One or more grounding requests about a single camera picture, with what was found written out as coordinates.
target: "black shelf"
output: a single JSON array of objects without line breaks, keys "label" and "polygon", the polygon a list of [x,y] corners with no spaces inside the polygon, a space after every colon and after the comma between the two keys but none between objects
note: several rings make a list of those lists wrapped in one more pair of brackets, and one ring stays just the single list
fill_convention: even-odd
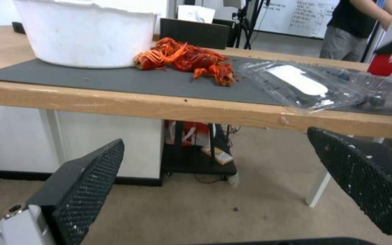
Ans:
[{"label": "black shelf", "polygon": [[[227,139],[221,125],[216,125],[214,145],[230,154]],[[234,161],[220,165],[201,151],[201,146],[181,146],[176,154],[176,146],[164,144],[161,160],[162,173],[213,174],[232,176],[237,173]]]}]

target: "cooked crayfish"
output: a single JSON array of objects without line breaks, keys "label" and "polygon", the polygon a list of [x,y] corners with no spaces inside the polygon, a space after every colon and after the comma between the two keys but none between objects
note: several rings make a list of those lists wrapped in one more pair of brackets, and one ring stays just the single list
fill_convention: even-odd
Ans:
[{"label": "cooked crayfish", "polygon": [[164,54],[161,50],[151,49],[138,54],[135,59],[135,66],[140,70],[154,70],[174,62],[185,53],[187,44],[182,45],[176,52],[170,55]]},{"label": "cooked crayfish", "polygon": [[213,76],[222,86],[233,85],[236,81],[231,64],[223,62],[228,58],[209,49],[182,44],[165,37],[149,51],[135,57],[135,65],[141,70],[153,70],[172,64],[178,71],[193,72],[193,78]]}]

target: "gray shorts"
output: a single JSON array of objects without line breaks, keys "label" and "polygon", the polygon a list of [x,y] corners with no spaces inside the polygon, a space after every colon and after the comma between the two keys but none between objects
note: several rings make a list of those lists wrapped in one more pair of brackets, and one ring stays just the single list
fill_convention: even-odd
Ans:
[{"label": "gray shorts", "polygon": [[358,38],[339,28],[328,26],[320,58],[359,62],[367,46],[367,38]]}]

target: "gray mat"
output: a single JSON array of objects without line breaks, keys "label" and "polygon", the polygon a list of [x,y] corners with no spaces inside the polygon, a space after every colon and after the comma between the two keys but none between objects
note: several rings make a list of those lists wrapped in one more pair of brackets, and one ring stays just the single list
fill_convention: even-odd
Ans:
[{"label": "gray mat", "polygon": [[[230,57],[235,70],[243,63],[261,61]],[[166,71],[140,71],[136,68],[82,69],[53,65],[38,59],[0,69],[2,81],[197,99],[280,104],[252,81],[240,75],[239,79],[240,81],[232,87],[221,87],[210,78],[193,80],[191,73],[175,71],[173,68],[166,68]],[[357,107],[338,110],[392,115],[392,110],[364,111]]]}]

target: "wooden table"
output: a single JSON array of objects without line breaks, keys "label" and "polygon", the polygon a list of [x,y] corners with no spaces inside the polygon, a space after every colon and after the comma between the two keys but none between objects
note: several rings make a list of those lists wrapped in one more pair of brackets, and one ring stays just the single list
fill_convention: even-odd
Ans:
[{"label": "wooden table", "polygon": [[[333,65],[365,71],[368,64],[343,62],[288,54],[227,48],[224,55],[257,59],[278,59],[319,65]],[[0,68],[34,59],[25,35],[11,27],[0,27]],[[277,105],[227,102],[147,94],[121,93],[78,88],[0,82],[0,105],[32,107],[83,113],[137,116],[146,118],[202,121],[252,127],[305,131],[321,127],[347,135],[392,138],[392,116],[322,111],[309,115],[294,114]],[[316,184],[313,200],[322,192],[327,172]]]}]

